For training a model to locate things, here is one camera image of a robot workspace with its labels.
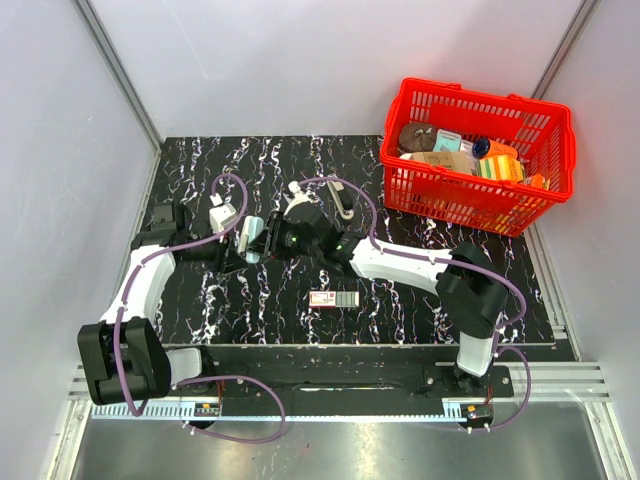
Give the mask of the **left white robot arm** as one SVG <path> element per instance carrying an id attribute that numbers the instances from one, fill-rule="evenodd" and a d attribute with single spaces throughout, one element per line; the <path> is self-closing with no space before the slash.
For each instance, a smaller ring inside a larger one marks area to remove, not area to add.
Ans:
<path id="1" fill-rule="evenodd" d="M 199 242 L 222 232 L 237 217 L 229 203 L 211 208 L 209 219 L 195 224 L 187 210 L 173 202 L 154 207 L 151 224 L 132 241 L 128 270 L 111 305 L 77 335 L 94 404 L 163 398 L 180 382 L 199 396 L 214 389 L 217 373 L 204 363 L 203 350 L 165 350 L 154 325 L 166 284 L 179 264 L 203 262 L 214 272 L 224 269 L 229 238 Z"/>

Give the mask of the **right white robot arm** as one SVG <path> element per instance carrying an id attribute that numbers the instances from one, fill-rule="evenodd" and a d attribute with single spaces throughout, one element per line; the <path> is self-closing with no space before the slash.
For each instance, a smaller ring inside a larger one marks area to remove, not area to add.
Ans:
<path id="1" fill-rule="evenodd" d="M 491 382 L 493 336 L 507 297 L 489 258 L 475 245 L 429 250 L 382 242 L 339 230 L 319 209 L 298 205 L 267 220 L 244 220 L 238 252 L 250 263 L 305 256 L 353 278 L 381 279 L 422 289 L 439 298 L 459 332 L 456 387 L 476 396 Z"/>

